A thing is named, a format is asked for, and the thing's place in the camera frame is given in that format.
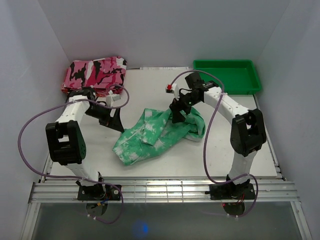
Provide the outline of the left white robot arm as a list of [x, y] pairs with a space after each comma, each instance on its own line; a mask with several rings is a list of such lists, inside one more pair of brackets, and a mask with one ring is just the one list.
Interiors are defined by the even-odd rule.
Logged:
[[96, 91], [91, 87], [69, 92], [68, 105], [55, 122], [46, 125], [45, 133], [51, 160], [71, 170], [80, 178], [79, 184], [90, 186], [88, 193], [95, 200], [100, 200], [106, 195], [106, 187], [99, 183], [100, 173], [85, 160], [87, 147], [80, 123], [82, 118], [88, 115], [97, 119], [100, 125], [112, 130], [122, 133], [124, 127], [120, 118], [121, 109], [113, 106], [115, 101], [121, 99], [120, 95], [110, 90], [104, 105], [97, 102], [96, 97]]

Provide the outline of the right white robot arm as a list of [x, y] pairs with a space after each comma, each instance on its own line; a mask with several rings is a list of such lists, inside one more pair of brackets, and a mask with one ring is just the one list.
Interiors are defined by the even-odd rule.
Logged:
[[182, 93], [174, 80], [166, 85], [166, 93], [174, 95], [169, 106], [172, 123], [184, 122], [192, 107], [198, 103], [213, 107], [213, 117], [220, 113], [230, 123], [230, 144], [234, 154], [224, 184], [226, 194], [237, 199], [244, 193], [243, 184], [252, 178], [250, 170], [256, 154], [267, 141], [263, 114], [258, 108], [249, 109], [228, 96], [223, 82], [216, 76], [204, 81], [201, 73], [201, 70], [184, 71], [188, 86], [186, 94]]

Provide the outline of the green tie-dye trousers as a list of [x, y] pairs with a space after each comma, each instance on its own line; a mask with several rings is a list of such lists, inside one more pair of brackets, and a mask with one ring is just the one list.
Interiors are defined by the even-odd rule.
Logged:
[[182, 139], [203, 139], [206, 124], [195, 108], [184, 122], [172, 123], [172, 116], [170, 109], [144, 109], [138, 122], [120, 135], [112, 151], [125, 166], [130, 166], [162, 155]]

